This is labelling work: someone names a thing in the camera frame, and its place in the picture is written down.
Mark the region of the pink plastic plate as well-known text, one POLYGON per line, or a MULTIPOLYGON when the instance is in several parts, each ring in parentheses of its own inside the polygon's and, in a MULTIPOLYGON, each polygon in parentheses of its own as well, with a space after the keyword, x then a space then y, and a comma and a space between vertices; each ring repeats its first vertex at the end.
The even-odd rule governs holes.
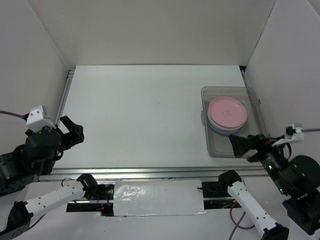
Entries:
POLYGON ((217 97, 208 106, 211 119, 225 128, 236 128, 246 123, 247 110, 244 105, 235 98, 228 96, 217 97))

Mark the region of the white watermelon pattern plate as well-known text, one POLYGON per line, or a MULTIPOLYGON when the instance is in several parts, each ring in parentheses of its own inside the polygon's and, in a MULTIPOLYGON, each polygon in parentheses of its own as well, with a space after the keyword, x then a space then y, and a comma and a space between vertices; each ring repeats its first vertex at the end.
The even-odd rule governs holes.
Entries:
POLYGON ((228 136, 228 135, 231 135, 231 134, 236 134, 242 128, 242 127, 240 127, 240 128, 237 128, 237 129, 222 129, 222 128, 214 125, 209 118, 207 118, 207 123, 209 124, 209 126, 211 127, 212 130, 214 130, 215 132, 217 132, 217 133, 219 133, 221 135, 224 135, 224 136, 228 136))

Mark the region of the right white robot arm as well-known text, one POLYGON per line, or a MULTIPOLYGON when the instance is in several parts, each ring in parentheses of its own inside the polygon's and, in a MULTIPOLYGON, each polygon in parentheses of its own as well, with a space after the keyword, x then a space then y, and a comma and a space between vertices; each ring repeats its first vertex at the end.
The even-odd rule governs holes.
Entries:
POLYGON ((320 238, 320 166, 306 155, 292 159, 283 149, 304 140, 296 131, 276 138, 230 135, 234 156, 250 150, 250 163, 260 163, 269 180, 243 180, 234 170, 218 177, 218 191, 231 196, 255 225, 262 240, 318 240, 320 238))

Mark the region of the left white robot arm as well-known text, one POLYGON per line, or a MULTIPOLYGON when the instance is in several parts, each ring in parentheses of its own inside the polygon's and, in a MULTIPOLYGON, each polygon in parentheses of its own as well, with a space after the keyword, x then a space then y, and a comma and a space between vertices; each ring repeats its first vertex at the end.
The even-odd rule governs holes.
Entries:
POLYGON ((31 230, 51 211, 79 199, 92 200, 99 193, 90 173, 65 178, 61 186, 41 183, 65 151, 82 143, 84 128, 68 116, 60 121, 67 132, 34 113, 25 116, 25 143, 0 156, 0 238, 13 240, 31 230))

